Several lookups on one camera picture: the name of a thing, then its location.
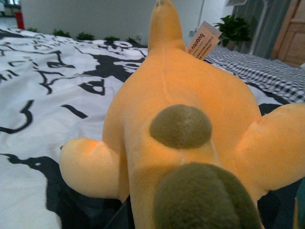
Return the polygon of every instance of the plush toy leg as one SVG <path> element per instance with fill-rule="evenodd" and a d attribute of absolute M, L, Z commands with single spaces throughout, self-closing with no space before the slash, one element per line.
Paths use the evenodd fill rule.
<path fill-rule="evenodd" d="M 86 196 L 124 202 L 129 195 L 127 162 L 104 142 L 70 140 L 61 150 L 60 169 L 65 182 Z"/>
<path fill-rule="evenodd" d="M 305 176 L 304 133 L 305 104 L 281 106 L 249 126 L 235 166 L 255 200 Z"/>

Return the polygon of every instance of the olive green patch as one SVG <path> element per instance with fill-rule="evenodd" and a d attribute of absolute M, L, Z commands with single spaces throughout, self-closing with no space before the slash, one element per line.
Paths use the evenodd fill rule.
<path fill-rule="evenodd" d="M 191 149 L 211 139 L 212 124 L 201 110 L 179 104 L 162 110 L 152 121 L 149 131 L 165 146 Z"/>
<path fill-rule="evenodd" d="M 190 163 L 168 173 L 154 197 L 157 229 L 260 229 L 245 188 L 219 167 Z"/>

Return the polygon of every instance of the white wall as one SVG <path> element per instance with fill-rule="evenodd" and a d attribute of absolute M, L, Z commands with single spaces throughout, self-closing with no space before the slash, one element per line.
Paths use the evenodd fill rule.
<path fill-rule="evenodd" d="M 211 25 L 221 22 L 220 18 L 231 15 L 234 6 L 225 6 L 227 0 L 204 0 L 201 22 L 206 21 Z"/>
<path fill-rule="evenodd" d="M 180 15 L 183 39 L 188 44 L 190 30 L 198 24 L 202 0 L 172 0 Z M 226 0 L 205 0 L 202 21 L 216 23 L 223 16 Z M 121 40 L 136 39 L 141 34 L 141 44 L 147 44 L 149 22 L 155 0 L 22 0 L 25 28 L 37 28 L 42 33 L 54 29 L 90 33 L 96 39 L 116 36 Z"/>

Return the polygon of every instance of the paper tag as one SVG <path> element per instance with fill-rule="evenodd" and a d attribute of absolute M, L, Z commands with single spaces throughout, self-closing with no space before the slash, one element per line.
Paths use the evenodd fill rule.
<path fill-rule="evenodd" d="M 204 21 L 195 34 L 186 52 L 199 60 L 204 60 L 210 51 L 219 43 L 221 32 Z"/>

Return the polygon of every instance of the fabric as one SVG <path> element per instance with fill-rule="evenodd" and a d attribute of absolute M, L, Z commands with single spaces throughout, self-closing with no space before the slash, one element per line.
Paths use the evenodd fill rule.
<path fill-rule="evenodd" d="M 1 228 L 103 228 L 116 216 L 119 201 L 87 198 L 64 183 L 60 146 L 101 139 L 110 102 L 146 55 L 146 47 L 128 42 L 0 27 Z M 221 47 L 206 60 L 241 77 L 262 114 L 305 101 L 302 70 Z"/>
<path fill-rule="evenodd" d="M 305 101 L 303 69 L 293 68 L 280 60 L 266 60 L 220 47 L 212 50 L 206 60 L 291 103 Z"/>

